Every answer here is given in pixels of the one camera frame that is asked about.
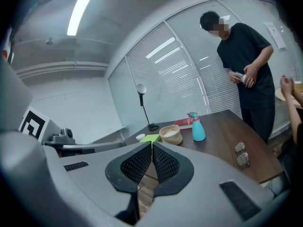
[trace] floor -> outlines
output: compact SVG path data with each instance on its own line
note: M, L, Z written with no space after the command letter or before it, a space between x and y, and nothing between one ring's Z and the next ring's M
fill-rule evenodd
M268 141L268 146L272 149L273 154L278 156L281 153L281 146L284 141L289 139L292 135L291 129L286 130L285 132L277 135L276 137ZM138 199L139 199L139 211L140 216L143 217L150 206L152 205L153 200L153 189L158 185L158 181L148 176L144 176L139 184Z

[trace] blue spray bottle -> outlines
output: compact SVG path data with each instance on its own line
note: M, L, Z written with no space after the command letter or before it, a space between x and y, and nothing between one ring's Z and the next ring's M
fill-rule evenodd
M193 139L195 141L203 141L205 139L205 131L200 122L200 117L197 113L188 113L189 117L193 118Z

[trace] desk lamp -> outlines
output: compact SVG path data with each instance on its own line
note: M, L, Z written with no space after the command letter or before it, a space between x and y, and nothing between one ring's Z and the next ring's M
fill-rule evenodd
M138 95L139 95L139 98L140 98L140 105L141 105L141 107L143 107L144 112L145 112L145 116L146 116L146 119L147 119L147 122L148 122L148 129L150 131L154 131L154 130L158 129L159 126L155 125L154 123L150 124L150 122L148 121L148 118L147 118L147 114L146 114L144 105L143 105L143 95L146 93L146 86L143 85L143 84L138 84L136 86L136 89L137 89L137 92L138 92Z

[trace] woven basket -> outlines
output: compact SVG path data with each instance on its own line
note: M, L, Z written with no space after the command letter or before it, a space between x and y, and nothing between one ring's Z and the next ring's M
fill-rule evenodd
M171 125L160 129L159 132L162 142L172 145L178 145L182 142L183 137L180 128L177 125Z

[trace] white wall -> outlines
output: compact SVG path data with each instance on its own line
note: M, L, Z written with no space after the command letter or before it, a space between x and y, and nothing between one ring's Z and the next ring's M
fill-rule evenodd
M31 106L88 144L121 127L108 81L96 71L68 71L23 80L34 95Z
M120 47L114 52L110 60L110 66L106 72L106 77L109 77L118 63L122 60L123 56L128 52L128 50L131 49L131 47L155 25L168 18L172 14L186 7L194 5L195 3L203 1L206 0L171 0L168 1L165 5L161 6L159 9L155 10L143 22L134 28L134 30L121 43Z

